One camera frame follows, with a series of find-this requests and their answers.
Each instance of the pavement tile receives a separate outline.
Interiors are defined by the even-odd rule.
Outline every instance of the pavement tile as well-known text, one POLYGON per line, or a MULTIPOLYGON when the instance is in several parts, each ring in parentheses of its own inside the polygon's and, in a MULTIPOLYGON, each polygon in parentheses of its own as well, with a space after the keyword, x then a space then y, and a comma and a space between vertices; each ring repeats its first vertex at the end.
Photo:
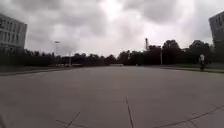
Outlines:
POLYGON ((223 128, 224 111, 218 110, 199 119, 193 120, 199 128, 223 128))
POLYGON ((89 103, 73 122, 87 128, 130 128, 125 103, 89 103))

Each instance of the treeline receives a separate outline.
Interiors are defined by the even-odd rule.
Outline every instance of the treeline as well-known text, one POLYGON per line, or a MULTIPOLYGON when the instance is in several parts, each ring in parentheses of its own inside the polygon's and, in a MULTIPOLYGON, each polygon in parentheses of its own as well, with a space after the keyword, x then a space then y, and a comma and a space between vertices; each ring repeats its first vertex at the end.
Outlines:
POLYGON ((145 51, 122 51, 117 58, 114 55, 104 57, 84 53, 74 54, 70 58, 38 51, 0 49, 0 66, 54 66, 70 63, 81 66, 196 64, 200 54, 205 55, 206 63, 224 62, 224 54, 216 53, 208 43, 195 40, 188 48, 181 49, 175 40, 167 40, 163 46, 150 45, 145 51))
POLYGON ((184 49, 175 40, 167 40, 163 46, 150 45, 144 52, 123 51, 117 61, 124 65, 196 64, 200 54, 205 55, 206 63, 223 62, 222 55, 215 53, 212 45, 200 40, 184 49))

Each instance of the tree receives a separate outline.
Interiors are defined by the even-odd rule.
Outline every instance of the tree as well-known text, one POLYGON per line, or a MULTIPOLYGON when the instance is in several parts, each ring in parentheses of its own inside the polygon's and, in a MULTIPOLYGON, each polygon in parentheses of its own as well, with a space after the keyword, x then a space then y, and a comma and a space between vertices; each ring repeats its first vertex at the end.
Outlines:
POLYGON ((163 64, 175 64, 180 60, 181 49, 175 40, 167 40, 162 47, 163 64))

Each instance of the curb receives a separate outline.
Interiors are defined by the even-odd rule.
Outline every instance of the curb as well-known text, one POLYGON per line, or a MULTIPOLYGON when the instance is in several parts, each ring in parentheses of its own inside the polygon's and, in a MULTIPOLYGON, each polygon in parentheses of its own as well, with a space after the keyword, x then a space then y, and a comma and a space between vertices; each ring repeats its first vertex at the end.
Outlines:
POLYGON ((189 69, 186 69, 186 68, 169 68, 169 67, 158 67, 158 68, 161 68, 161 69, 170 69, 170 70, 184 70, 184 71, 194 71, 194 72, 207 72, 207 73, 224 73, 224 70, 209 70, 209 69, 205 69, 204 71, 200 71, 199 69, 195 69, 195 68, 189 68, 189 69))
POLYGON ((39 72, 55 72, 55 71, 62 71, 62 70, 72 70, 76 68, 60 68, 60 69, 46 69, 46 70, 33 70, 33 71, 31 70, 31 71, 22 71, 22 72, 0 73, 0 76, 32 74, 32 73, 39 73, 39 72))

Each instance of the chimney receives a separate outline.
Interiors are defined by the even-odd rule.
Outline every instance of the chimney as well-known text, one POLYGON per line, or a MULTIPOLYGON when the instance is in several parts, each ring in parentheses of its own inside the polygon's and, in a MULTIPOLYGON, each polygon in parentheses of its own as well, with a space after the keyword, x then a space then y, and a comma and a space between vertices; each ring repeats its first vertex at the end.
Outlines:
POLYGON ((145 38, 145 50, 148 51, 148 49, 149 49, 148 38, 145 38))

